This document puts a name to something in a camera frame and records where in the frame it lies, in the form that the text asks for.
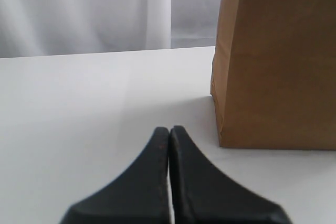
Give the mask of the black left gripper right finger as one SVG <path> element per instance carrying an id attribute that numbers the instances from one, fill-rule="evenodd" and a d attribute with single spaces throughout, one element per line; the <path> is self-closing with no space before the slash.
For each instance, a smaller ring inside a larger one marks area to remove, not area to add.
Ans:
<path id="1" fill-rule="evenodd" d="M 169 170 L 175 223 L 288 223 L 283 208 L 221 172 L 174 126 Z"/>

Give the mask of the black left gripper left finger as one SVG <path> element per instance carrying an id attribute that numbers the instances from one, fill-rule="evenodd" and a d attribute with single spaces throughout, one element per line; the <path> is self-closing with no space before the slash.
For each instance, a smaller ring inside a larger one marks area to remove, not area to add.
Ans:
<path id="1" fill-rule="evenodd" d="M 134 162 L 114 181 L 73 204 L 61 223 L 170 223 L 169 130 L 157 127 Z"/>

